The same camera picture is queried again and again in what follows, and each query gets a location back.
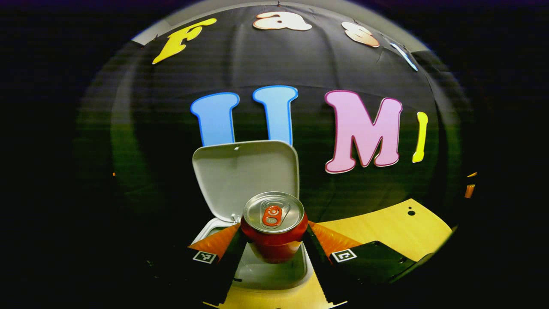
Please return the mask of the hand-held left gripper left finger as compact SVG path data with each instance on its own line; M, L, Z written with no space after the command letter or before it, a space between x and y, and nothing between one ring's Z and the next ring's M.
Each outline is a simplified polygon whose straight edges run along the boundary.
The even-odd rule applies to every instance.
M153 282L176 304L224 303L248 243L246 228L240 222L193 244L165 245L148 254Z

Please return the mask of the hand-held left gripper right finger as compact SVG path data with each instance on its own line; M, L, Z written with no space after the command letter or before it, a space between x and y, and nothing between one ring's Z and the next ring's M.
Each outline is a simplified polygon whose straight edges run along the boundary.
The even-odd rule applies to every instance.
M433 256L414 260L381 241L360 244L311 221L303 244L329 303L382 293Z

